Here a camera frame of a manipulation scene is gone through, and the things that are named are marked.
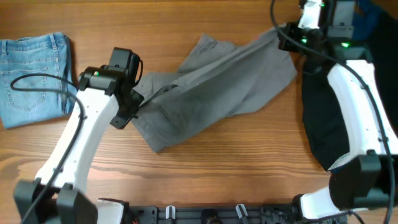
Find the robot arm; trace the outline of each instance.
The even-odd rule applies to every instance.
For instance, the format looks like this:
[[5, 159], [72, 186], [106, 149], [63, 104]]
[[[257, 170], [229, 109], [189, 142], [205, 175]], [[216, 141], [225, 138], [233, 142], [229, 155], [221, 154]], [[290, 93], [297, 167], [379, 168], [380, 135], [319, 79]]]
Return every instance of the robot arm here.
[[389, 154], [386, 151], [379, 121], [369, 95], [369, 88], [384, 125], [387, 146], [398, 159], [398, 140], [387, 119], [374, 79], [371, 56], [363, 43], [351, 43], [355, 1], [300, 1], [303, 14], [298, 22], [289, 22], [283, 32], [306, 47], [345, 62], [367, 84], [345, 67], [327, 58], [306, 52], [280, 36], [280, 49], [305, 54], [310, 75], [327, 75], [339, 102], [349, 137], [349, 153], [338, 159], [331, 169], [340, 170], [330, 178], [328, 187], [314, 193], [298, 195], [293, 204], [295, 221], [322, 220], [350, 210], [367, 210], [389, 206], [391, 180]]
[[85, 107], [85, 117], [66, 161], [54, 174], [78, 127], [81, 108], [75, 104], [69, 122], [50, 159], [38, 171], [33, 182], [21, 180], [15, 190], [21, 217], [37, 200], [45, 186], [49, 189], [32, 210], [26, 223], [121, 223], [128, 219], [129, 204], [100, 199], [93, 205], [85, 196], [90, 165], [98, 144], [109, 123], [123, 129], [135, 116], [144, 98], [132, 88], [136, 85], [137, 69], [142, 61], [131, 50], [113, 50], [109, 65], [88, 67], [79, 78], [77, 98]]

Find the green led light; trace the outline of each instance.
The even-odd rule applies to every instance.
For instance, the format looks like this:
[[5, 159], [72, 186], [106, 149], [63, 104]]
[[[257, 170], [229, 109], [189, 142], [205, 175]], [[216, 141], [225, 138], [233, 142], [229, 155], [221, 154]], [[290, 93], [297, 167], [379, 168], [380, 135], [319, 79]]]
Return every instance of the green led light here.
[[349, 47], [349, 43], [341, 43], [341, 46], [347, 48], [347, 47]]

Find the black metal base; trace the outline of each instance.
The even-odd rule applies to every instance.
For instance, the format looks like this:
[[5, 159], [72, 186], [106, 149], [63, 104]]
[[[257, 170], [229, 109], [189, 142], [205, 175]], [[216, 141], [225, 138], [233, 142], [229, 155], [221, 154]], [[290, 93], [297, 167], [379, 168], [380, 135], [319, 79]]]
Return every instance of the black metal base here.
[[[201, 224], [201, 211], [210, 207], [176, 208], [174, 224]], [[211, 207], [218, 212], [223, 224], [242, 224], [235, 207]], [[291, 204], [263, 205], [246, 207], [249, 224], [293, 224], [289, 221]], [[139, 224], [169, 224], [165, 217], [165, 208], [155, 206], [135, 207], [130, 209], [138, 218]], [[347, 217], [331, 218], [316, 222], [319, 224], [347, 224]]]
[[[14, 189], [14, 200], [21, 218], [25, 217], [39, 192], [44, 188], [40, 179], [20, 180]], [[62, 189], [50, 188], [24, 223], [96, 223], [98, 211], [81, 192], [65, 184]]]

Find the black cloth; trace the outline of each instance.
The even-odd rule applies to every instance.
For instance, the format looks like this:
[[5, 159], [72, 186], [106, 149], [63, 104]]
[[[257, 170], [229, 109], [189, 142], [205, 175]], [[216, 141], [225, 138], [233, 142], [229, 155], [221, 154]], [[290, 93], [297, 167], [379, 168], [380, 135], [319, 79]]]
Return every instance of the black cloth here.
[[[367, 39], [375, 67], [377, 89], [395, 134], [398, 133], [398, 23], [382, 12], [379, 24]], [[303, 123], [310, 149], [328, 170], [349, 152], [348, 134], [335, 93], [326, 76], [304, 75]]]

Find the black mounting rail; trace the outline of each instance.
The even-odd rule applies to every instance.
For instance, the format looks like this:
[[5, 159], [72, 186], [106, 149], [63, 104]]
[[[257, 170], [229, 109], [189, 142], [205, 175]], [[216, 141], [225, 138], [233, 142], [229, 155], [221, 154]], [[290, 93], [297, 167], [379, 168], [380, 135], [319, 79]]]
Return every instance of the black mounting rail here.
[[[235, 207], [176, 208], [173, 224], [201, 224], [201, 211], [206, 208], [215, 209], [223, 224], [242, 224], [242, 221], [238, 218]], [[247, 206], [247, 220], [249, 224], [291, 224], [288, 218], [290, 208], [291, 204], [262, 205], [255, 207]], [[131, 206], [130, 209], [138, 218], [139, 224], [170, 224], [170, 221], [166, 219], [166, 208], [158, 208], [156, 206]], [[347, 224], [347, 216], [331, 218], [315, 223]]]

